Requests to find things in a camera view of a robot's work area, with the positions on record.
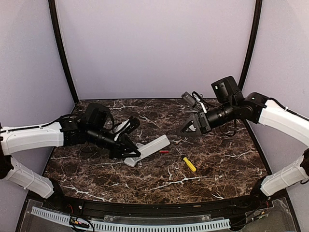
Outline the white remote control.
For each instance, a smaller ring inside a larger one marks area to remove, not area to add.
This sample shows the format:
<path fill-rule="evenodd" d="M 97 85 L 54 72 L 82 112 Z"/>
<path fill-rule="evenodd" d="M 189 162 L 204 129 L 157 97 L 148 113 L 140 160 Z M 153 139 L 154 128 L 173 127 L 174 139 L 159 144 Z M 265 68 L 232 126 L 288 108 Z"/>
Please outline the white remote control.
<path fill-rule="evenodd" d="M 141 159 L 146 158 L 152 155 L 153 153 L 165 148 L 168 145 L 170 145 L 169 139 L 167 138 L 166 135 L 162 135 L 156 138 L 155 140 L 147 143 L 146 145 L 142 146 L 141 148 L 139 148 L 140 158 Z"/>

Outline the yellow handled screwdriver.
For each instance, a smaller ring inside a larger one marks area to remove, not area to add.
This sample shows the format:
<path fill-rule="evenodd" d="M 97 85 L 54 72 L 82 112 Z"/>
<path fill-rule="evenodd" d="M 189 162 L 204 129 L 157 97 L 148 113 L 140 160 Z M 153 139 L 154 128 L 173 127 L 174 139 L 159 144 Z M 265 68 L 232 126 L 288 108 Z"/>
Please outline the yellow handled screwdriver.
<path fill-rule="evenodd" d="M 192 162 L 188 159 L 188 157 L 181 153 L 179 150 L 177 150 L 178 153 L 180 154 L 182 160 L 185 162 L 185 164 L 188 166 L 188 168 L 192 171 L 192 172 L 195 172 L 197 169 L 196 167 L 192 164 Z"/>

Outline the white air conditioner remote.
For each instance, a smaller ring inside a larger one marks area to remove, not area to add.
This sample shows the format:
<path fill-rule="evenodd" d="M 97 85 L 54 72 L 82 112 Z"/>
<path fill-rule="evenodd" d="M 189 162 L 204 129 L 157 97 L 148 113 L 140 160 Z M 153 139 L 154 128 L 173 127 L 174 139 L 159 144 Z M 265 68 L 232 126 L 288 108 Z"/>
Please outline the white air conditioner remote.
<path fill-rule="evenodd" d="M 143 147 L 144 144 L 141 144 L 141 143 L 136 143 L 136 146 L 139 148 Z M 124 160 L 124 164 L 126 164 L 127 166 L 129 167 L 135 167 L 136 164 L 142 160 L 142 158 L 139 156 L 139 157 L 130 157 L 130 158 L 126 158 Z"/>

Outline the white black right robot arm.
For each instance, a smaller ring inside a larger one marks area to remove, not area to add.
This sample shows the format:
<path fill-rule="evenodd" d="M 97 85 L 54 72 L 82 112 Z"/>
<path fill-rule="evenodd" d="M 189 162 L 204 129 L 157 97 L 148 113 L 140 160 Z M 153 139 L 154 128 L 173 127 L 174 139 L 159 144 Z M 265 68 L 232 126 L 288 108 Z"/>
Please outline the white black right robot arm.
<path fill-rule="evenodd" d="M 254 92 L 243 97 L 234 77 L 228 76 L 212 83 L 212 89 L 220 106 L 208 110 L 195 93 L 185 92 L 182 98 L 196 110 L 177 130 L 178 136 L 194 137 L 210 132 L 227 122 L 245 119 L 277 129 L 304 145 L 309 144 L 308 118 L 290 110 L 276 99 Z M 265 198 L 309 177 L 309 151 L 305 150 L 296 161 L 280 171 L 257 181 L 247 198 L 246 205 L 256 210 Z"/>

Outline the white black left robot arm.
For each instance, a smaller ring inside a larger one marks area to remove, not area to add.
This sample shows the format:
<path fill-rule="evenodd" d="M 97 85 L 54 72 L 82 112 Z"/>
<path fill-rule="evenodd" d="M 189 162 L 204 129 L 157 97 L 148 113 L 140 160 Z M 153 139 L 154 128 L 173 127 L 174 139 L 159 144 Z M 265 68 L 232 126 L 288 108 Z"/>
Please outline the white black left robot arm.
<path fill-rule="evenodd" d="M 19 163 L 16 152 L 43 147 L 94 144 L 109 150 L 110 159 L 139 157 L 138 147 L 128 135 L 140 126 L 136 117 L 115 123 L 110 109 L 99 103 L 88 105 L 84 113 L 67 114 L 40 125 L 0 129 L 0 177 L 16 183 L 45 199 L 58 211 L 68 207 L 57 181 L 43 177 Z"/>

